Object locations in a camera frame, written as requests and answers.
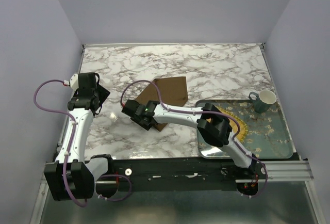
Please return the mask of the brown cloth napkin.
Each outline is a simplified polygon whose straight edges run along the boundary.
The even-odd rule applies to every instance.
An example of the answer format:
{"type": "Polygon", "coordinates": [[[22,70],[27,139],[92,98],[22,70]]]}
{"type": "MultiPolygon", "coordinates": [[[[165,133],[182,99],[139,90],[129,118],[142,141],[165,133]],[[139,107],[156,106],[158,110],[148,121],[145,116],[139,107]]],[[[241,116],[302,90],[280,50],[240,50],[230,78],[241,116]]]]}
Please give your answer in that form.
{"type": "MultiPolygon", "coordinates": [[[[163,103],[181,107],[187,103],[188,91],[185,76],[156,78],[153,83],[158,87],[163,103]]],[[[148,84],[135,100],[143,105],[146,105],[148,101],[159,101],[156,88],[148,84]]]]}

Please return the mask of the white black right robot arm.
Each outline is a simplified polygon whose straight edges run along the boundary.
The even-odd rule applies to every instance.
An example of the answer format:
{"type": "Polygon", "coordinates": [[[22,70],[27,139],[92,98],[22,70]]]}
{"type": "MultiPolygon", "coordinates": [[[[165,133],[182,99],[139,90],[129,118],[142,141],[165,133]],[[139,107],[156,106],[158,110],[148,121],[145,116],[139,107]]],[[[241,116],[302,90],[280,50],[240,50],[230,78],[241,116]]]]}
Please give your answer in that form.
{"type": "Polygon", "coordinates": [[[152,127],[162,131],[168,124],[194,128],[207,144],[219,148],[233,160],[242,178],[257,177],[256,164],[259,163],[268,179],[265,165],[236,140],[240,132],[238,121],[212,104],[186,108],[160,101],[148,101],[143,105],[136,100],[127,100],[121,106],[122,113],[147,131],[152,127]]]}

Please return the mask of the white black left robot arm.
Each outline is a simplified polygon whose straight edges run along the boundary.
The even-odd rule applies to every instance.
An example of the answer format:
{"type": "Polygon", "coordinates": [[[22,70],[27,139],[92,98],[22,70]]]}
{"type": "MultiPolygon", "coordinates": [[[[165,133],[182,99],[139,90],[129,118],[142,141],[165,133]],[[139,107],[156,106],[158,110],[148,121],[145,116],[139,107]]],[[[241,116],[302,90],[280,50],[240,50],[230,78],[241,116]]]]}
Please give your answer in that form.
{"type": "Polygon", "coordinates": [[[87,200],[99,178],[109,180],[114,175],[108,154],[85,161],[90,126],[110,92],[100,85],[100,76],[94,72],[74,74],[64,85],[74,90],[66,113],[68,125],[62,147],[54,161],[46,164],[44,175],[54,200],[87,200]]]}

